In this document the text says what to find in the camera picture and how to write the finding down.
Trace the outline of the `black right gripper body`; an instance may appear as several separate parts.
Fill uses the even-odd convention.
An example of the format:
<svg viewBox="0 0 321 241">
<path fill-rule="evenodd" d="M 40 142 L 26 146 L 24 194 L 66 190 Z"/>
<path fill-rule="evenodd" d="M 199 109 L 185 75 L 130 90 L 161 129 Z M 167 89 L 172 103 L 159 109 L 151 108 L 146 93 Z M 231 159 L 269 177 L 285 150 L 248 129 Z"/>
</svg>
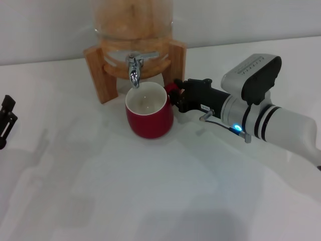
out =
<svg viewBox="0 0 321 241">
<path fill-rule="evenodd" d="M 202 112 L 214 111 L 213 116 L 221 118 L 221 111 L 224 102 L 230 94 L 212 88 L 211 79 L 188 79 L 186 80 L 186 89 L 182 96 L 185 100 L 185 112 L 191 110 L 200 110 Z"/>
</svg>

